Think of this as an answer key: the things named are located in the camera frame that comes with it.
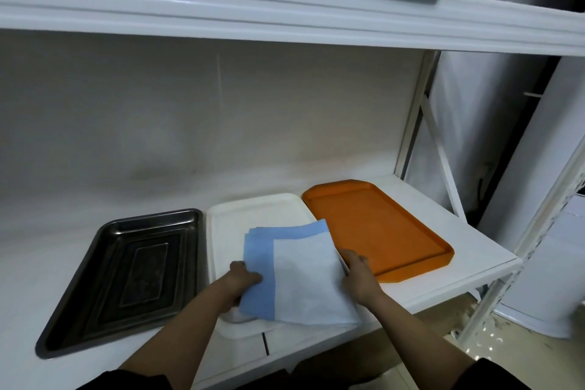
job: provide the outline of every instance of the orange tray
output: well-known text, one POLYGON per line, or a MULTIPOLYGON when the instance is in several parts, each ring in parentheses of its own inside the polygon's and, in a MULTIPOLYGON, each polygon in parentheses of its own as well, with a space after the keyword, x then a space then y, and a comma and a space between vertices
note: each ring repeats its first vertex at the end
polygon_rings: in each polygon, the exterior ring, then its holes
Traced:
POLYGON ((378 282, 400 282, 448 265, 453 248, 375 185, 361 180, 323 183, 303 193, 325 219, 337 249, 367 256, 378 282))

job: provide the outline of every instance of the person's left hand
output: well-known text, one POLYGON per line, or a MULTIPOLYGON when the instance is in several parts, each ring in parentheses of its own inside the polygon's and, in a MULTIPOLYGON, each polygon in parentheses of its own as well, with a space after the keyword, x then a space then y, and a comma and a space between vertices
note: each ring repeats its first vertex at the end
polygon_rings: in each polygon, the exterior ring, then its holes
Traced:
POLYGON ((229 271, 216 281, 221 292, 225 294, 226 303, 222 308, 227 312, 232 308, 234 301, 242 296, 250 286, 262 281, 262 275, 249 272, 242 261, 233 261, 229 265, 229 271))

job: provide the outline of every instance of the white tray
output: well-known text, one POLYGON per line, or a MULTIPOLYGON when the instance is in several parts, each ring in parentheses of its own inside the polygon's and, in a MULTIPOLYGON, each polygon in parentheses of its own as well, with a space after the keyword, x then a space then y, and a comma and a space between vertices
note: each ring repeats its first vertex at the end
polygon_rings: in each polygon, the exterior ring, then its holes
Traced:
MULTIPOLYGON (((226 202, 206 214, 209 282, 229 271, 231 261, 244 257, 244 235, 254 227, 293 227, 315 222, 296 194, 283 193, 226 202)), ((251 319, 237 308, 223 314, 215 328, 224 337, 237 339, 272 330, 282 324, 251 319)))

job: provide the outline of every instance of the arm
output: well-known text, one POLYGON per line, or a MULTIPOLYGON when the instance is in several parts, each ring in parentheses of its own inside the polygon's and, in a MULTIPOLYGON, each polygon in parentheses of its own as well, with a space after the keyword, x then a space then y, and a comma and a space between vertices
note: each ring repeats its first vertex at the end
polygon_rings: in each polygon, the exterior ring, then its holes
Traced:
POLYGON ((344 279, 347 291, 380 321, 420 390, 452 388, 475 361, 386 295, 366 258, 350 250, 343 254, 350 269, 344 279))
POLYGON ((243 262, 199 293, 175 318, 139 348, 120 369, 145 376, 165 375, 173 390, 188 390, 220 313, 253 283, 262 280, 243 262))

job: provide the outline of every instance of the black metal tray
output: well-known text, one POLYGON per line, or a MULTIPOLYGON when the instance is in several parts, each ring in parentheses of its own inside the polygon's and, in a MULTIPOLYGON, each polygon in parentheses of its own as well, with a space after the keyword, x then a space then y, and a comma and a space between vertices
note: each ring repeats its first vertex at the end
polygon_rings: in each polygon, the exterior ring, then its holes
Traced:
POLYGON ((202 213, 169 211, 102 226, 39 340, 54 358, 162 327, 202 287, 202 213))

